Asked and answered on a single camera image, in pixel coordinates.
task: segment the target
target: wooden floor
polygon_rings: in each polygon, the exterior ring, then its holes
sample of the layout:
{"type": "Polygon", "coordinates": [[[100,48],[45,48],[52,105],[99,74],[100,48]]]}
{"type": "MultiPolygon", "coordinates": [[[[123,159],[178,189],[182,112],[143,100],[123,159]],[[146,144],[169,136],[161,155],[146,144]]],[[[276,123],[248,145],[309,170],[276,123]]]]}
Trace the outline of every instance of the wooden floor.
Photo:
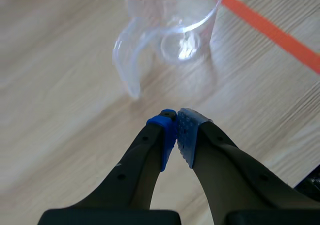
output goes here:
{"type": "MultiPolygon", "coordinates": [[[[320,0],[242,0],[317,53],[320,0]]],[[[134,101],[112,63],[124,0],[0,0],[0,220],[34,225],[92,192],[147,119],[195,109],[290,186],[320,163],[320,77],[227,8],[212,61],[160,64],[134,101]]],[[[153,209],[213,224],[175,147],[153,209]]]]}

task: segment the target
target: cup base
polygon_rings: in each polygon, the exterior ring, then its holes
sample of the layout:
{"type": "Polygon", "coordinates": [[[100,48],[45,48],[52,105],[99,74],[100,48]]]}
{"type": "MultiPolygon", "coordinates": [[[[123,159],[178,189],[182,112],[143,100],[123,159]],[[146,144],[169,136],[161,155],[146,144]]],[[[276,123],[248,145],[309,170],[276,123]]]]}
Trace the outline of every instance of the cup base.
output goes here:
{"type": "Polygon", "coordinates": [[[160,44],[164,59],[178,64],[196,57],[200,47],[200,37],[193,31],[168,34],[160,44]]]}

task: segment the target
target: blue gripper pad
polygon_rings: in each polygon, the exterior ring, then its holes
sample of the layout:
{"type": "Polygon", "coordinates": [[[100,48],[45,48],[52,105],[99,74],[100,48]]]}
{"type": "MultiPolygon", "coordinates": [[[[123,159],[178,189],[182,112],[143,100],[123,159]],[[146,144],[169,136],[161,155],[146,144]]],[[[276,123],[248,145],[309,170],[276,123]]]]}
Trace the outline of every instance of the blue gripper pad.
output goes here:
{"type": "MultiPolygon", "coordinates": [[[[165,109],[161,111],[163,112],[174,112],[174,117],[177,118],[176,111],[172,109],[165,109]]],[[[169,117],[165,116],[154,116],[150,118],[146,124],[157,124],[163,127],[164,129],[164,141],[163,141],[163,150],[162,150],[162,158],[161,158],[161,172],[166,169],[167,162],[169,160],[169,156],[171,154],[172,149],[175,146],[177,139],[177,119],[174,121],[169,117]]]]}
{"type": "Polygon", "coordinates": [[[198,127],[211,121],[190,108],[181,108],[177,115],[177,143],[181,155],[192,169],[194,164],[198,127]]]}

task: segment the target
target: orange stripe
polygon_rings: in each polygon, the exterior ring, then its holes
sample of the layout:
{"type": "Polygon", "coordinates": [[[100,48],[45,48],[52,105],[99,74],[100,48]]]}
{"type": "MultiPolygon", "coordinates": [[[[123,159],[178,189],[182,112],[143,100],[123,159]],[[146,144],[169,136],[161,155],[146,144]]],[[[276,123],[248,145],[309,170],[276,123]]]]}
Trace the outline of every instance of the orange stripe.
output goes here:
{"type": "Polygon", "coordinates": [[[239,0],[222,0],[222,4],[300,62],[320,74],[320,54],[306,47],[290,34],[282,31],[243,2],[239,0]]]}

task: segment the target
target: clear plastic cup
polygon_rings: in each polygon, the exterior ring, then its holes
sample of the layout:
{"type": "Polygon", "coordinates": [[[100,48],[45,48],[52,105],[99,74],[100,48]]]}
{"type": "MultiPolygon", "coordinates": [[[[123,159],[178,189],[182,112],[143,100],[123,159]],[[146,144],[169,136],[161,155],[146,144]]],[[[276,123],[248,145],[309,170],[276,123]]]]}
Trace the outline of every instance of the clear plastic cup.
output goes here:
{"type": "Polygon", "coordinates": [[[181,65],[208,53],[222,0],[126,1],[132,20],[115,43],[113,61],[129,95],[139,98],[143,50],[150,46],[169,65],[181,65]]]}

